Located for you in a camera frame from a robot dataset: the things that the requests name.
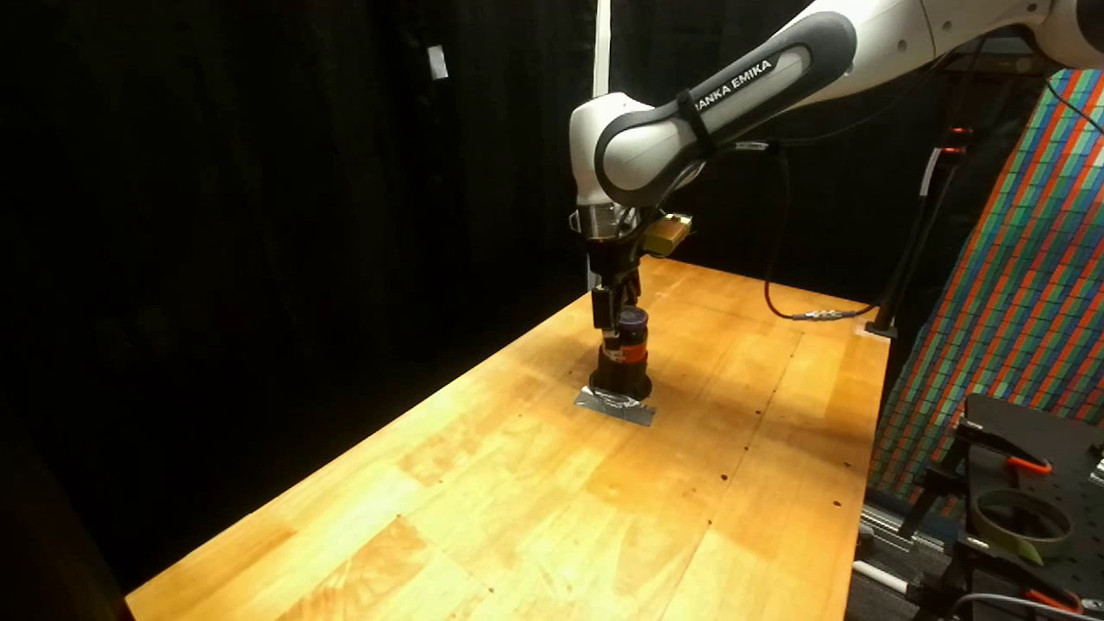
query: white robotic arm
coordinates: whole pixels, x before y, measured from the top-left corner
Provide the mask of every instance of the white robotic arm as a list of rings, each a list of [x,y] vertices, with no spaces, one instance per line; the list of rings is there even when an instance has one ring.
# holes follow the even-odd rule
[[[588,391],[605,403],[647,396],[647,328],[636,307],[639,208],[658,208],[711,154],[775,115],[873,91],[1002,27],[1025,27],[1056,66],[1104,66],[1104,0],[813,0],[672,102],[610,93],[576,106],[573,229],[588,237],[593,323],[605,331]]]
[[[576,106],[578,204],[658,204],[756,123],[873,91],[1011,24],[1058,66],[1104,66],[1104,0],[818,0],[667,106],[626,93]]]

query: wooden tabletop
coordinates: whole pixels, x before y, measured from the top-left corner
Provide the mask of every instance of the wooden tabletop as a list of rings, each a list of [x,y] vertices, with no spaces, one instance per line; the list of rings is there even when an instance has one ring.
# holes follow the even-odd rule
[[[775,321],[745,276],[643,276],[647,427],[576,407],[578,298],[140,582],[135,618],[840,621],[886,343]]]

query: black cable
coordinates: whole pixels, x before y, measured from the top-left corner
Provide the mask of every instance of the black cable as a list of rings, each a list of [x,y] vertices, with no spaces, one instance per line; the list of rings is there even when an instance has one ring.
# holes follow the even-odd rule
[[[949,192],[953,192],[955,176],[958,176],[958,162],[945,174],[945,178],[942,178],[942,188],[940,188],[940,198],[935,198],[933,209],[926,213],[926,225],[921,225],[921,237],[918,237],[918,245],[913,245],[913,255],[926,255],[926,252],[929,252],[933,234],[935,234],[935,229],[940,229],[940,220],[942,220],[942,213],[945,213],[945,208],[949,208]],[[903,276],[899,276],[899,290],[909,290],[913,276],[918,276],[918,259],[909,259],[909,270],[903,270]]]
[[[1094,121],[1086,110],[1072,106],[1072,100],[1066,100],[1049,81],[1044,91],[1064,100],[1076,119],[1083,119],[1086,123],[1094,123],[1097,136],[1104,136],[1099,121]]]
[[[769,315],[775,315],[782,321],[846,321],[846,319],[868,315],[873,303],[857,307],[857,312],[813,307],[813,312],[800,312],[800,315],[779,312],[774,303],[769,278],[774,278],[774,270],[775,270],[775,259],[779,259],[779,248],[782,248],[782,237],[787,237],[787,220],[789,220],[789,209],[792,209],[792,176],[789,176],[789,160],[787,160],[782,144],[775,144],[775,162],[779,162],[779,176],[782,176],[782,208],[779,208],[779,229],[774,234],[774,248],[769,248],[767,273],[764,273],[764,303],[769,307]]]
[[[966,603],[1025,608],[1025,611],[1041,611],[1051,618],[1099,621],[1097,613],[1066,611],[1066,608],[1051,608],[1051,603],[1037,603],[1037,599],[1025,599],[1025,596],[1011,596],[1011,595],[966,595],[953,603],[953,618],[958,618],[958,608],[966,608]]]
[[[966,53],[966,60],[980,54],[980,53],[988,50],[988,43],[990,43],[990,37],[980,37],[980,43]],[[940,73],[940,69],[949,66],[949,63],[953,63],[953,54],[942,54],[942,60],[935,60],[926,73]],[[779,138],[779,142],[787,142],[787,144],[811,144],[811,142],[831,142],[831,138],[840,138],[840,136],[860,131],[860,127],[879,121],[884,115],[889,115],[892,106],[899,106],[899,100],[909,100],[909,98],[912,98],[913,91],[921,91],[921,86],[926,86],[926,81],[913,81],[913,84],[899,86],[899,93],[897,93],[889,102],[877,106],[873,115],[863,115],[860,121],[841,123],[841,127],[836,127],[836,131],[803,136],[803,138]],[[789,198],[792,178],[789,178],[789,162],[787,162],[782,153],[779,153],[779,170],[782,170],[782,209],[789,209],[789,204],[792,204],[792,198]],[[857,307],[857,312],[803,312],[803,315],[787,315],[787,312],[779,312],[779,307],[774,303],[774,298],[769,298],[769,276],[774,276],[774,261],[775,261],[775,252],[779,252],[779,234],[775,234],[775,245],[774,245],[774,255],[769,255],[769,270],[767,270],[767,276],[764,276],[764,298],[767,298],[767,307],[769,307],[775,319],[787,319],[787,321],[841,321],[841,319],[863,319],[863,315],[868,315],[868,312],[877,307],[877,303],[865,303],[865,307]]]
[[[949,54],[929,63],[921,73],[913,73],[909,84],[897,84],[897,93],[892,100],[886,100],[884,106],[841,123],[841,127],[831,127],[831,131],[821,131],[821,136],[789,136],[789,138],[774,138],[774,142],[787,142],[787,144],[813,144],[813,142],[831,142],[831,138],[841,138],[841,136],[851,136],[873,121],[879,121],[884,115],[889,115],[892,106],[899,106],[899,100],[912,100],[921,86],[926,86],[926,76],[929,73],[940,73],[942,66],[949,63]]]

